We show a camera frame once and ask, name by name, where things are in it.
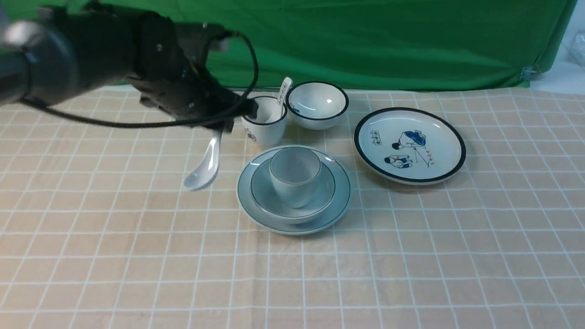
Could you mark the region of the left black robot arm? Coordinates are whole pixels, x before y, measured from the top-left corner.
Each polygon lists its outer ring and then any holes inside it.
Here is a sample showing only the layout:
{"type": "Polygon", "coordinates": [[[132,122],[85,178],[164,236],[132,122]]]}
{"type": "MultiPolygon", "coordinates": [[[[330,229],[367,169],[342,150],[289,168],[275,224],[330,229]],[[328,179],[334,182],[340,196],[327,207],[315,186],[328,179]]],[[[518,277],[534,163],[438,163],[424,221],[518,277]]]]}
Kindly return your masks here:
{"type": "Polygon", "coordinates": [[[45,114],[96,126],[144,129],[204,127],[229,133],[234,119],[255,118],[249,98],[259,77],[249,38],[216,23],[175,22],[146,9],[88,1],[77,13],[67,6],[37,9],[37,18],[9,24],[1,40],[1,104],[20,103],[45,114]],[[251,54],[253,79],[238,95],[206,67],[207,56],[240,38],[251,54]],[[167,122],[110,122],[55,110],[54,105],[111,83],[125,81],[145,107],[167,122]]]}

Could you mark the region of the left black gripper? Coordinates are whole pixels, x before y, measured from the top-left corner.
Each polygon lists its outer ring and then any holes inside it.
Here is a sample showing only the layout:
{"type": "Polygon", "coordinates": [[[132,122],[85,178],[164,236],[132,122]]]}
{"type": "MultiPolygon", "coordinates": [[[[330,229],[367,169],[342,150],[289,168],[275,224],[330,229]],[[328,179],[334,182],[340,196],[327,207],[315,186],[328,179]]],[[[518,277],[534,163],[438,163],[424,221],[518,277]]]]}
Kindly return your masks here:
{"type": "Polygon", "coordinates": [[[213,44],[234,32],[219,24],[176,25],[154,12],[140,16],[135,31],[137,57],[129,83],[176,123],[232,133],[233,118],[257,118],[257,102],[221,86],[206,67],[213,44]],[[208,120],[220,114],[231,118],[208,120]]]}

